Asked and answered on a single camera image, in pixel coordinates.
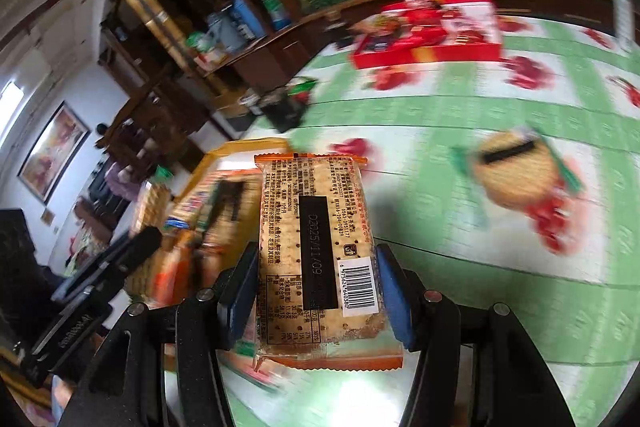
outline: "white barcode sticker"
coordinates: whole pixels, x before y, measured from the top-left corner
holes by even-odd
[[[338,261],[342,316],[378,313],[378,295],[370,257]]]

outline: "framed painting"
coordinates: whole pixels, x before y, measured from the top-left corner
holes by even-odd
[[[87,136],[88,127],[65,102],[61,103],[29,151],[18,178],[34,196],[47,203]]]

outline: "screw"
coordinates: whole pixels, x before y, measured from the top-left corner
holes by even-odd
[[[424,293],[424,298],[429,302],[440,302],[442,301],[442,293],[437,290],[427,290]]]
[[[140,315],[145,308],[146,306],[142,302],[136,302],[127,308],[127,313],[132,317],[136,317],[137,315]]]
[[[506,317],[507,315],[509,315],[511,310],[506,304],[498,302],[494,304],[494,312],[496,312],[498,315],[501,315],[502,317]]]
[[[196,299],[200,302],[210,301],[213,298],[213,290],[211,288],[203,288],[196,293]]]

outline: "orange cracker package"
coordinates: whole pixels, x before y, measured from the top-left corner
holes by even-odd
[[[347,155],[266,154],[260,206],[257,363],[396,369],[359,165]]]

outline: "floral tablecloth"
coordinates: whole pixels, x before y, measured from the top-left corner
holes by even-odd
[[[591,427],[640,360],[640,49],[626,55],[611,36],[548,20],[504,19],[501,28],[504,62],[422,64],[395,87],[329,46],[300,71],[319,83],[301,126],[285,136],[297,150],[360,148],[376,240],[459,304],[507,303],[577,426]],[[525,123],[584,184],[571,255],[552,253],[527,216],[483,195],[488,223],[479,227],[468,180],[450,160],[452,147]],[[245,137],[275,135],[260,117]],[[268,404],[242,385],[229,389],[255,415],[234,402],[245,425],[361,420],[363,403],[344,393],[362,391],[367,423],[396,425],[414,367],[407,357],[397,372],[295,372],[296,385]]]

